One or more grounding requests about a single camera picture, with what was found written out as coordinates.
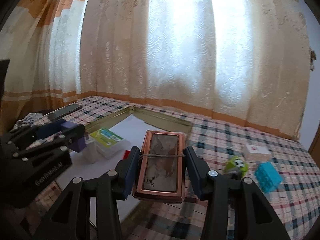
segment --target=green toy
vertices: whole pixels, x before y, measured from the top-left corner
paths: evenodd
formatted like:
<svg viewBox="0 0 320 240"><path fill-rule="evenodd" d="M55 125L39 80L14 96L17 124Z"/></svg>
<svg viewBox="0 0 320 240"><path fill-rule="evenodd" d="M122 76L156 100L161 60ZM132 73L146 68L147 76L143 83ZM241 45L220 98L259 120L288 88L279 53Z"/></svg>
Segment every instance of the green toy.
<svg viewBox="0 0 320 240"><path fill-rule="evenodd" d="M244 175L247 173L248 171L248 165L246 162L244 162L240 157L238 156L233 156L231 159L229 159L229 161L227 162L225 168L224 168L224 172L225 174L228 173L228 171L234 170L234 169L239 169L241 171L241 177L243 178Z"/></svg>

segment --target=wall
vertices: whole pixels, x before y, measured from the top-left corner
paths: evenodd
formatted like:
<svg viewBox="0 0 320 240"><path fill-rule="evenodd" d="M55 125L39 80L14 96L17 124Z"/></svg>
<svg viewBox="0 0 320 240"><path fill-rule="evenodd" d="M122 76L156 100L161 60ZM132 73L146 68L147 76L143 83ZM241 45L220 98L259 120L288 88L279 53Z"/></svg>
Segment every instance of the wall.
<svg viewBox="0 0 320 240"><path fill-rule="evenodd" d="M304 0L299 2L307 22L310 47L317 56L314 61L315 70L310 72L306 109L300 130L300 143L308 150L320 122L320 25Z"/></svg>

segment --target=plastic container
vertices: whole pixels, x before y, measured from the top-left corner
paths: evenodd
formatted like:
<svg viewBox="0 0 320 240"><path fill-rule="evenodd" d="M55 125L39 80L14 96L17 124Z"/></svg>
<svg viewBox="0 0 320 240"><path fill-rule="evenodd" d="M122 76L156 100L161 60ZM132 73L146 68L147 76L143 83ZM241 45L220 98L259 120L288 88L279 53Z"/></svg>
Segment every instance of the plastic container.
<svg viewBox="0 0 320 240"><path fill-rule="evenodd" d="M90 136L96 142L97 152L107 159L112 157L118 151L127 150L130 147L129 141L106 128L96 130L90 133Z"/></svg>

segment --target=purple block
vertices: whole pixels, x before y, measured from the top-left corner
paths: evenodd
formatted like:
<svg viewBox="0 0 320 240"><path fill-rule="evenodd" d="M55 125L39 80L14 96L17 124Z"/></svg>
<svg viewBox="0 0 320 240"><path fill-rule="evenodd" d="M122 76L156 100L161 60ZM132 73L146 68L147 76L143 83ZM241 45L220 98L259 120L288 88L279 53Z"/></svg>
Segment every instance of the purple block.
<svg viewBox="0 0 320 240"><path fill-rule="evenodd" d="M77 125L77 123L66 121L61 125L61 131L64 132L67 129L73 128ZM86 147L84 137L81 137L76 142L71 143L68 148L79 153Z"/></svg>
<svg viewBox="0 0 320 240"><path fill-rule="evenodd" d="M79 153L86 147L84 137L81 137L76 142L71 143L68 148Z"/></svg>
<svg viewBox="0 0 320 240"><path fill-rule="evenodd" d="M61 131L63 132L64 130L73 128L77 125L78 125L77 123L65 121L63 124L61 124Z"/></svg>

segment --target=white box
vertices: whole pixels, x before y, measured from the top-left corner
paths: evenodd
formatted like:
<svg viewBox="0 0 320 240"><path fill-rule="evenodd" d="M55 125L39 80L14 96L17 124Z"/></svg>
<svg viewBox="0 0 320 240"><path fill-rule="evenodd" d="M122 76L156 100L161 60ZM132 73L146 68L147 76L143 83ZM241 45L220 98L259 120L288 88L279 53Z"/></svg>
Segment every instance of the white box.
<svg viewBox="0 0 320 240"><path fill-rule="evenodd" d="M95 140L97 152L107 159L120 150L123 152L130 150L128 149L130 147L129 141L106 128L100 128L90 133L90 136Z"/></svg>
<svg viewBox="0 0 320 240"><path fill-rule="evenodd" d="M264 146L246 144L242 148L242 152L247 161L267 162L272 158L270 151Z"/></svg>

